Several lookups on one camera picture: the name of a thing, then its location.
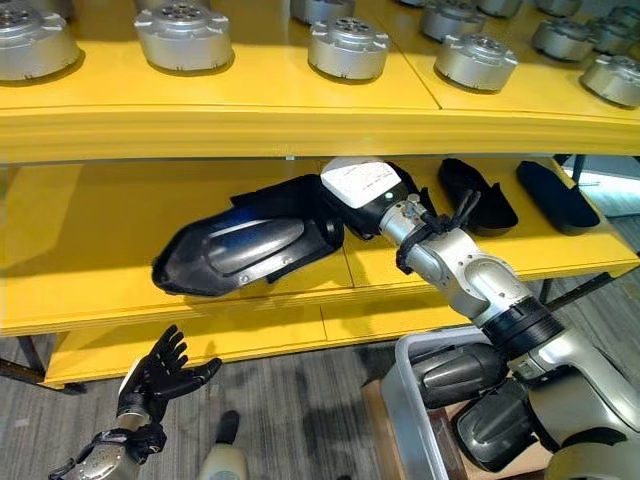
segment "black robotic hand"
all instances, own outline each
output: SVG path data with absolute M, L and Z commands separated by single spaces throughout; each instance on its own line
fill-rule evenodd
M 169 400 L 181 397 L 205 385 L 220 369 L 219 358 L 193 368 L 182 368 L 188 361 L 187 349 L 178 327 L 169 327 L 151 352 L 143 357 L 126 380 L 118 397 L 118 415 L 143 408 L 153 422 L 164 417 Z

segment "black shoe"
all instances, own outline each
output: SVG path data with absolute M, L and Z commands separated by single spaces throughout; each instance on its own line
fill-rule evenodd
M 216 433 L 216 443 L 226 443 L 227 445 L 233 445 L 238 434 L 238 427 L 240 426 L 240 414 L 235 410 L 229 410 L 222 415 L 220 423 L 218 424 L 218 431 Z

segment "round metal component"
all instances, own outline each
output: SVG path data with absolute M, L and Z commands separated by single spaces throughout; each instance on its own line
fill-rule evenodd
M 142 10 L 153 10 L 155 8 L 164 7 L 165 5 L 173 3 L 171 0 L 135 0 L 136 11 L 140 13 Z M 209 0 L 186 0 L 181 3 L 190 3 L 199 7 L 210 8 L 211 4 Z
M 355 8 L 355 0 L 291 0 L 289 3 L 291 16 L 309 25 L 351 17 Z
M 482 31 L 487 19 L 478 13 L 476 7 L 460 0 L 428 0 L 420 30 L 427 37 L 443 42 L 447 35 L 463 35 Z
M 492 17 L 511 18 L 522 5 L 522 0 L 476 0 L 478 8 Z
M 10 2 L 0 0 L 0 8 L 2 8 L 5 3 Z M 57 13 L 62 18 L 66 19 L 73 17 L 73 14 L 75 13 L 72 0 L 19 0 L 18 2 L 14 0 L 11 3 L 22 3 L 23 8 L 29 8 L 29 5 L 25 4 L 31 4 L 31 7 L 35 8 L 39 12 Z
M 593 50 L 591 29 L 567 18 L 544 20 L 531 39 L 533 48 L 557 60 L 579 62 Z
M 580 83 L 609 102 L 640 106 L 640 63 L 629 57 L 599 56 L 580 77 Z
M 504 44 L 481 33 L 447 35 L 436 58 L 437 72 L 475 90 L 498 91 L 505 86 L 518 60 Z
M 623 55 L 638 40 L 627 25 L 612 17 L 589 20 L 587 26 L 598 41 L 593 47 L 596 52 Z
M 536 0 L 538 10 L 554 17 L 570 17 L 580 10 L 581 5 L 582 0 Z
M 386 33 L 357 18 L 317 22 L 311 27 L 309 63 L 334 77 L 368 80 L 382 73 L 390 46 Z
M 0 5 L 0 80 L 29 80 L 62 70 L 80 56 L 57 13 Z
M 629 5 L 615 7 L 609 12 L 609 17 L 624 23 L 627 27 L 640 30 L 640 10 Z
M 210 70 L 231 60 L 229 19 L 178 2 L 143 10 L 134 22 L 147 60 L 168 70 Z

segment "shelf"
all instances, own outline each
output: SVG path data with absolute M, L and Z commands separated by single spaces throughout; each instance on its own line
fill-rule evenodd
M 602 271 L 617 275 L 639 264 L 605 220 L 578 237 L 556 232 L 516 180 L 521 159 L 463 159 L 488 181 L 500 181 L 519 215 L 519 225 L 507 235 L 477 240 L 511 263 L 524 280 Z M 435 180 L 441 158 L 394 160 L 418 185 L 429 187 L 440 211 L 450 211 Z M 553 165 L 548 159 L 538 161 Z M 315 161 L 266 159 L 10 168 L 7 224 L 0 236 L 6 242 L 1 251 L 6 252 L 2 266 L 7 271 L 2 334 L 366 304 L 381 297 L 408 301 L 408 296 L 435 292 L 394 267 L 395 250 L 384 240 L 362 242 L 350 234 L 343 251 L 273 285 L 257 282 L 215 299 L 167 295 L 153 285 L 150 265 L 180 227 L 226 210 L 231 195 L 317 173 L 318 168 Z
M 45 384 L 123 376 L 136 358 L 149 353 L 171 323 L 60 333 Z M 318 307 L 220 314 L 176 322 L 176 325 L 185 335 L 188 365 L 203 363 L 215 356 L 228 361 L 300 351 L 321 344 L 326 338 Z
M 147 64 L 131 2 L 76 3 L 82 64 L 60 78 L 0 87 L 5 163 L 640 151 L 640 112 L 592 97 L 576 84 L 578 69 L 533 52 L 528 35 L 541 17 L 527 9 L 513 22 L 489 21 L 521 65 L 502 93 L 476 95 L 434 76 L 437 46 L 418 32 L 420 12 L 392 0 L 358 2 L 356 15 L 394 42 L 383 75 L 368 84 L 311 70 L 307 28 L 289 19 L 286 1 L 216 2 L 231 19 L 235 60 L 191 77 Z
M 518 215 L 518 224 L 507 234 L 475 237 L 475 240 L 482 250 L 506 260 L 521 279 L 540 280 L 602 271 L 618 275 L 639 264 L 631 248 L 602 215 L 600 225 L 579 236 L 568 237 L 555 230 L 516 178 L 516 168 L 523 157 L 462 157 L 462 160 L 480 170 L 489 184 L 499 182 Z M 552 168 L 567 185 L 573 185 L 552 159 L 529 160 Z M 418 186 L 428 187 L 438 212 L 452 213 L 437 180 L 441 157 L 394 159 L 394 162 L 408 171 Z M 393 265 L 395 248 L 383 238 L 362 242 L 349 235 L 345 251 L 355 287 L 404 283 L 426 288 L 416 274 L 405 275 L 396 268 L 389 268 L 389 263 Z
M 294 306 L 297 296 L 353 285 L 340 254 L 273 285 L 256 283 L 213 300 L 167 295 L 151 282 L 153 259 L 182 226 L 230 208 L 234 194 L 317 173 L 315 162 L 133 162 L 12 171 L 5 335 L 202 317 L 216 303 L 216 312 L 238 304 L 275 309 Z
M 188 365 L 214 356 L 224 361 L 335 347 L 438 327 L 467 320 L 434 297 L 376 300 L 370 304 L 299 307 L 242 316 L 177 322 L 188 345 Z M 171 322 L 89 328 L 58 334 L 45 384 L 60 386 L 124 376 L 136 358 L 146 355 Z
M 609 105 L 588 93 L 578 83 L 580 75 L 597 57 L 595 52 L 584 61 L 575 63 L 553 60 L 532 48 L 531 37 L 538 25 L 542 20 L 552 18 L 537 10 L 532 3 L 525 2 L 512 19 L 487 17 L 482 33 L 505 43 L 519 61 L 507 84 L 497 94 L 461 90 L 436 75 L 433 65 L 441 44 L 420 31 L 420 9 L 389 0 L 371 0 L 370 5 L 380 23 L 444 110 L 503 112 L 514 116 L 584 116 L 585 119 L 590 117 L 591 121 L 602 117 L 605 122 L 609 121 L 604 120 L 605 118 L 615 118 L 630 122 L 629 125 L 634 125 L 632 128 L 640 135 L 640 110 L 624 110 Z M 587 17 L 578 15 L 576 18 L 584 21 Z

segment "black protective cover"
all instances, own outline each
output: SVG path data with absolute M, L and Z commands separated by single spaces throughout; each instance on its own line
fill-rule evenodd
M 522 162 L 518 180 L 540 211 L 565 235 L 580 235 L 600 223 L 595 210 L 577 185 L 567 187 L 555 172 L 536 162 Z
M 478 467 L 499 472 L 537 441 L 527 408 L 527 390 L 507 379 L 454 418 L 460 449 Z
M 506 358 L 492 345 L 469 343 L 448 347 L 411 360 L 422 400 L 440 408 L 478 398 L 507 376 Z
M 518 224 L 518 216 L 502 193 L 499 183 L 489 186 L 482 174 L 457 158 L 443 160 L 438 179 L 454 209 L 468 190 L 481 193 L 478 205 L 469 215 L 468 228 L 477 235 L 494 237 Z
M 154 262 L 153 282 L 167 293 L 217 297 L 335 252 L 344 226 L 322 188 L 318 175 L 305 175 L 233 197 L 233 208 L 176 233 Z

